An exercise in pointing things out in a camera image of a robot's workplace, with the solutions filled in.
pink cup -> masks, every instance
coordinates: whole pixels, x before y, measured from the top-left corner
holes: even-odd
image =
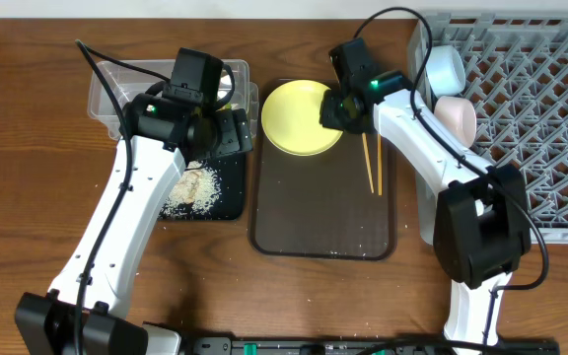
[[[477,115],[466,99],[441,97],[435,105],[435,116],[466,147],[474,143]]]

cup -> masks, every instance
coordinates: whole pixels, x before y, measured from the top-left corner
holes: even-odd
[[[466,99],[441,97],[435,105],[435,116],[464,146],[474,143],[477,133],[477,115]]]
[[[426,63],[426,76],[433,94],[453,96],[465,87],[465,70],[460,53],[452,45],[441,45],[431,49]]]

white wall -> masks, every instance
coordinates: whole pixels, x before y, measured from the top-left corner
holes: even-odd
[[[568,12],[568,0],[0,0],[0,18],[361,19],[396,5],[419,11]]]

plate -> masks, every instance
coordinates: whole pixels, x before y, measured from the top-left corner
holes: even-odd
[[[262,108],[262,129],[274,146],[298,156],[326,151],[343,132],[323,128],[320,109],[328,87],[310,80],[296,80],[275,89]]]

plastic bin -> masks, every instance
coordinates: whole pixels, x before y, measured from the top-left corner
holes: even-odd
[[[545,240],[568,244],[568,14],[425,14],[433,45],[452,45],[466,71],[461,95],[477,112],[471,149],[523,173],[529,210]],[[416,26],[409,42],[415,77],[426,49]],[[432,107],[424,78],[418,90]],[[435,196],[416,174],[420,231],[432,243]]]
[[[247,111],[250,125],[255,126],[257,109],[255,109],[255,112],[251,111],[250,89],[254,89],[254,95],[256,96],[254,101],[257,103],[257,86],[249,82],[249,65],[240,59],[223,59],[223,61],[232,68],[236,84],[236,90],[230,104],[233,109],[244,108]],[[126,60],[125,62],[152,70],[167,77],[172,75],[173,67],[175,66],[173,59]],[[159,81],[156,77],[126,69],[108,61],[99,62],[98,67],[105,75],[121,107],[133,100],[137,94],[144,93],[151,85]],[[227,73],[223,71],[221,77],[225,76],[227,76]],[[231,84],[221,83],[219,96],[224,96],[229,90],[231,90]],[[105,124],[106,128],[108,128],[108,136],[111,139],[117,140],[119,138],[119,120],[96,74],[92,74],[87,113],[90,118],[97,119]]]

